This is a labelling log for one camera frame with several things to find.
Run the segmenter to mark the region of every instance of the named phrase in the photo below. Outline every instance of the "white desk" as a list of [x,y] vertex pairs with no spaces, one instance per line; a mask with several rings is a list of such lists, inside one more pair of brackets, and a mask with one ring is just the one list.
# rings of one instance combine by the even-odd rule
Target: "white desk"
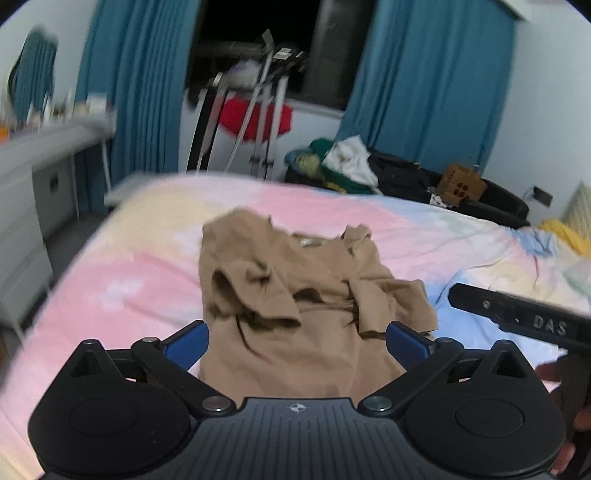
[[[53,278],[43,243],[33,192],[34,171],[102,145],[107,187],[111,174],[106,142],[115,134],[116,116],[75,118],[22,133],[0,145],[0,324],[22,337],[21,322]],[[74,203],[77,207],[75,174]]]

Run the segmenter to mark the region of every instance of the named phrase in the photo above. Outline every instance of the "pile of clothes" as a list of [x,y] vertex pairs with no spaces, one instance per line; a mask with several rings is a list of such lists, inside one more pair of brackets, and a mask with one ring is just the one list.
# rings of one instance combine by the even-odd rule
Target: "pile of clothes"
[[391,197],[446,205],[430,186],[428,173],[419,164],[392,155],[370,153],[360,136],[340,142],[325,138],[309,147],[294,150],[285,163],[312,186],[341,193],[381,194]]
[[397,280],[370,230],[292,235],[238,209],[205,225],[199,259],[209,349],[199,377],[244,397],[350,397],[404,370],[385,345],[393,320],[437,329],[420,280]]

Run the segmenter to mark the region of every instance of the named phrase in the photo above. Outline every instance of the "brown shirt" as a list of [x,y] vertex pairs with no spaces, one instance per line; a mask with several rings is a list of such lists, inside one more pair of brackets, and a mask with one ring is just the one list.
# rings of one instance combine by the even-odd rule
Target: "brown shirt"
[[199,261],[209,350],[200,378],[244,397],[351,397],[356,404],[404,370],[385,329],[437,329],[423,282],[396,280],[369,229],[338,238],[290,235],[235,210],[203,230]]

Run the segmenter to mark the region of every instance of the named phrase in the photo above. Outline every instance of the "floor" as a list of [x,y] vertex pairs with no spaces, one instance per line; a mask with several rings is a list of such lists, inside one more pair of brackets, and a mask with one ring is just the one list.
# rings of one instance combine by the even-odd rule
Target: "floor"
[[[105,216],[94,214],[87,215],[80,220],[73,218],[46,240],[47,254],[53,268],[54,283],[59,281],[86,241],[95,233],[104,220]],[[42,295],[32,308],[22,324],[24,329],[33,324],[35,314],[45,301],[45,298],[46,296]],[[17,336],[12,330],[0,327],[0,340],[4,343],[8,356],[12,358],[19,346]],[[7,362],[0,367],[0,385],[6,375],[7,367]]]

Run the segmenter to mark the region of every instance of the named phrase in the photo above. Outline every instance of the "red object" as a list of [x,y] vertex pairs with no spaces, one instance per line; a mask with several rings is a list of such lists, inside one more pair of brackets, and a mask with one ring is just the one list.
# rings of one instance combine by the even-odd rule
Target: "red object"
[[[271,136],[271,123],[273,122],[273,110],[275,104],[271,103],[267,109],[267,123],[265,125],[265,134],[263,135],[264,140],[269,140]],[[238,136],[242,121],[246,115],[248,109],[248,101],[242,98],[230,98],[223,106],[222,113],[220,115],[220,124],[228,130],[231,134]],[[279,135],[286,134],[291,131],[291,117],[293,116],[293,108],[289,105],[283,106],[281,112],[281,122],[279,123]],[[255,109],[252,112],[251,121],[248,122],[246,127],[246,133],[244,134],[244,140],[256,140],[256,129],[258,128],[258,120],[261,116],[261,104],[257,103]]]

